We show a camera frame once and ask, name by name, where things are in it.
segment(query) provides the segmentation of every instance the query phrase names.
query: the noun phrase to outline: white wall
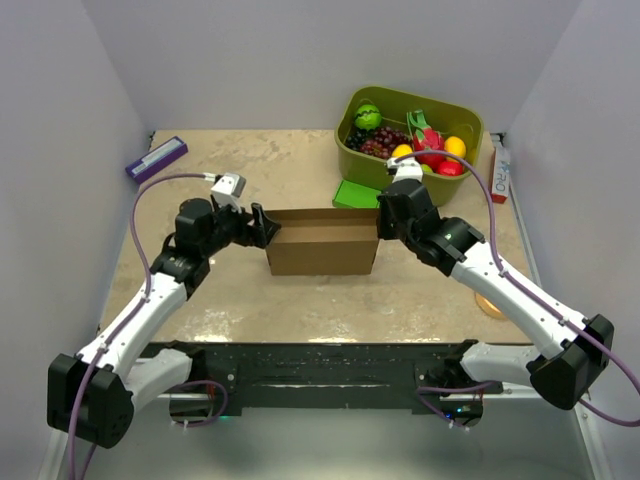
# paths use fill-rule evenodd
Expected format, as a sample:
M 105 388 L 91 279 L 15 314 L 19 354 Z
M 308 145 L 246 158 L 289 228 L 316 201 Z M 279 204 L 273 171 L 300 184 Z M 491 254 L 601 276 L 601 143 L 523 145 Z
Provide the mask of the white wall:
M 0 4 L 0 478 L 35 478 L 47 367 L 95 334 L 145 132 L 79 0 Z
M 511 124 L 579 0 L 83 0 L 153 128 L 334 128 L 365 84 Z
M 640 3 L 584 0 L 507 138 L 545 287 L 616 326 L 640 372 Z M 596 404 L 627 419 L 640 400 L 609 368 Z M 640 430 L 602 422 L 619 479 L 637 478 Z

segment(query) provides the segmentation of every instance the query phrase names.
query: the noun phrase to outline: lemon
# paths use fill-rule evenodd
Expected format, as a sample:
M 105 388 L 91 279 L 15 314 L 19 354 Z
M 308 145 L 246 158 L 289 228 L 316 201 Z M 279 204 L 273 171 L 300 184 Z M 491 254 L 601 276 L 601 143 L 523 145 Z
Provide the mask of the lemon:
M 460 158 L 464 158 L 464 156 L 467 154 L 466 145 L 458 137 L 447 138 L 447 140 L 444 142 L 444 149 L 445 151 L 449 153 L 453 153 L 454 155 L 457 155 Z M 447 158 L 447 160 L 455 162 L 453 158 Z
M 406 143 L 403 143 L 402 145 L 398 145 L 396 148 L 393 149 L 391 156 L 398 158 L 411 152 L 413 152 L 413 149 L 411 148 L 411 146 L 407 145 Z

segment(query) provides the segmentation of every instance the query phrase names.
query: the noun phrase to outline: beige table surface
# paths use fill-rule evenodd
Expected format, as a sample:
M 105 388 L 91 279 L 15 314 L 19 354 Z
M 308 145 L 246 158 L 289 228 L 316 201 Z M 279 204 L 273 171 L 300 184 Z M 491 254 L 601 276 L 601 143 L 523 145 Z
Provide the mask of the beige table surface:
M 331 207 L 340 183 L 337 147 L 328 130 L 158 131 L 152 147 L 178 135 L 189 153 L 165 169 L 236 172 L 247 178 L 243 205 L 265 209 Z M 479 167 L 488 174 L 493 151 L 485 134 Z M 210 184 L 181 179 L 150 189 L 139 203 L 137 225 L 150 261 L 159 253 L 181 202 L 208 198 Z M 486 201 L 469 177 L 441 208 L 488 235 Z M 509 203 L 496 206 L 498 248 L 527 271 Z M 495 320 L 473 293 L 436 269 L 422 265 L 400 242 L 381 242 L 369 276 L 272 277 L 265 253 L 231 246 L 215 256 L 200 288 L 162 327 L 156 341 L 202 342 L 523 342 L 511 322 Z M 129 235 L 125 240 L 103 319 L 124 308 L 143 279 Z

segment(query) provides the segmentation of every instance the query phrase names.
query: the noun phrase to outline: red grapes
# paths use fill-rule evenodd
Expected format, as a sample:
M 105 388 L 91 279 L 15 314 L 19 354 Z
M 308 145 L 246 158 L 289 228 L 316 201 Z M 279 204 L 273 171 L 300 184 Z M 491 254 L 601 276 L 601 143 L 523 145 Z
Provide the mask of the red grapes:
M 407 135 L 391 127 L 378 127 L 373 135 L 360 147 L 360 152 L 382 160 L 391 157 L 393 150 L 403 143 L 408 143 Z

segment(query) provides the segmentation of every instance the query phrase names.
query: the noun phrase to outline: purple box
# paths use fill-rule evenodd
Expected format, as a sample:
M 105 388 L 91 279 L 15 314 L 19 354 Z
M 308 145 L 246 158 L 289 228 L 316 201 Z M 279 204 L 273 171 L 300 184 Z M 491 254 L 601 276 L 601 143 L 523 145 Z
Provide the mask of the purple box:
M 186 143 L 178 137 L 173 137 L 127 166 L 125 171 L 140 185 L 188 151 Z

